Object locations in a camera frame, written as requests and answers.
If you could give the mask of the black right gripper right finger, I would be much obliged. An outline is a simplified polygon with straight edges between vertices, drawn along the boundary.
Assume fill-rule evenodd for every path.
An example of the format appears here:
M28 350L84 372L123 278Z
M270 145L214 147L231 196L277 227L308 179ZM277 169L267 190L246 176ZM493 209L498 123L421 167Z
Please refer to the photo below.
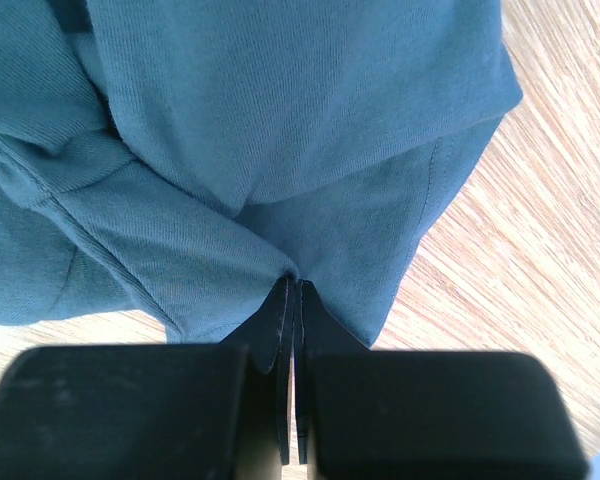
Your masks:
M585 479L558 387L511 351L372 350L298 283L298 455L312 479Z

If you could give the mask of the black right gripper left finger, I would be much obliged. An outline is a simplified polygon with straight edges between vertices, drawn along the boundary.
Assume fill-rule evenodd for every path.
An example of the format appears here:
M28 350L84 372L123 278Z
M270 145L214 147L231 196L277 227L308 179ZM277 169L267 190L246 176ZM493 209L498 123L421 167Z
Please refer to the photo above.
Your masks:
M0 379L0 479L277 479L293 282L216 344L45 346Z

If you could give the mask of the blue-grey t-shirt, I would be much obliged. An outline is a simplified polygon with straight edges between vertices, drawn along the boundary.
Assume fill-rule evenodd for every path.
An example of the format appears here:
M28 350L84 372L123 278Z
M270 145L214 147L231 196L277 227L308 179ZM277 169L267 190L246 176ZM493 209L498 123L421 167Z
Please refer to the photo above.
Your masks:
M277 279L361 342L522 92L497 1L0 1L0 325L218 341Z

